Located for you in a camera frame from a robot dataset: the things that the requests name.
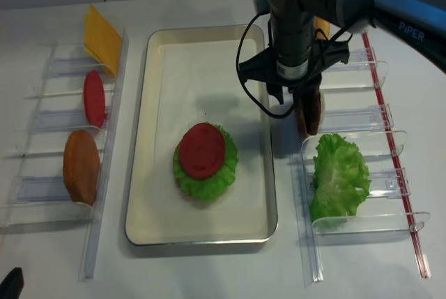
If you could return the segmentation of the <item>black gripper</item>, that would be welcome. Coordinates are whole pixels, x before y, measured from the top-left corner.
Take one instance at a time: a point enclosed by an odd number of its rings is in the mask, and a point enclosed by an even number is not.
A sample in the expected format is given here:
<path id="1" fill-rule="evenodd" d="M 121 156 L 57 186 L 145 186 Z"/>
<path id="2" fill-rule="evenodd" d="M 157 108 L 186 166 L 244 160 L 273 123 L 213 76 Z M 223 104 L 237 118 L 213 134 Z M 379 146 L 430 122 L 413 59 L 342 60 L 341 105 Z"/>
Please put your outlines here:
<path id="1" fill-rule="evenodd" d="M 307 88 L 321 82 L 320 74 L 334 64 L 348 63 L 346 41 L 316 38 L 314 17 L 309 13 L 280 17 L 270 12 L 268 47 L 238 64 L 241 84 L 264 83 L 268 94 L 284 104 L 283 88 L 294 90 L 295 108 L 305 109 Z"/>

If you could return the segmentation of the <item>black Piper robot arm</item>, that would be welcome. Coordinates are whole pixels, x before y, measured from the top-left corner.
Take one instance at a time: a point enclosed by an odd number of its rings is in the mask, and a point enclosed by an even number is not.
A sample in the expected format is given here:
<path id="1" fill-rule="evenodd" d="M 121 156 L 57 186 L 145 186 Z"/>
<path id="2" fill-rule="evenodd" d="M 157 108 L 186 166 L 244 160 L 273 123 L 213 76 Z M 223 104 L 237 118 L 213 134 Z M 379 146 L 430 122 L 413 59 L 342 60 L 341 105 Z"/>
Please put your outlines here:
<path id="1" fill-rule="evenodd" d="M 395 35 L 441 70 L 445 69 L 445 0 L 254 0 L 258 16 L 268 15 L 268 47 L 237 62 L 241 84 L 263 82 L 282 100 L 283 88 L 302 96 L 319 85 L 323 71 L 347 63 L 348 43 L 338 35 L 317 38 L 314 20 L 321 18 L 340 33 L 366 26 Z"/>

